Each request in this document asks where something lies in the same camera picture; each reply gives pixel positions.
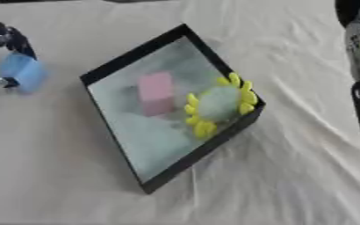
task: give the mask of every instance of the light blue sponge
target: light blue sponge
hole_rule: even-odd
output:
[[[20,53],[9,54],[0,64],[0,77],[13,77],[23,93],[35,92],[47,77],[42,63]]]

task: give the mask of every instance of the flower petal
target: flower petal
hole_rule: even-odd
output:
[[[252,111],[254,111],[254,109],[255,108],[252,105],[243,103],[240,105],[240,114],[245,115],[247,113],[251,113]]]

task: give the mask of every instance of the pink sponge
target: pink sponge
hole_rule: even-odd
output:
[[[141,76],[139,97],[146,116],[169,113],[173,110],[172,77],[168,72]]]

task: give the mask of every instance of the table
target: table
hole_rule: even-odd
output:
[[[360,129],[333,1],[0,4],[0,21],[51,73],[34,95],[0,90],[0,222],[360,224]],[[268,106],[144,195],[78,77],[183,22]]]

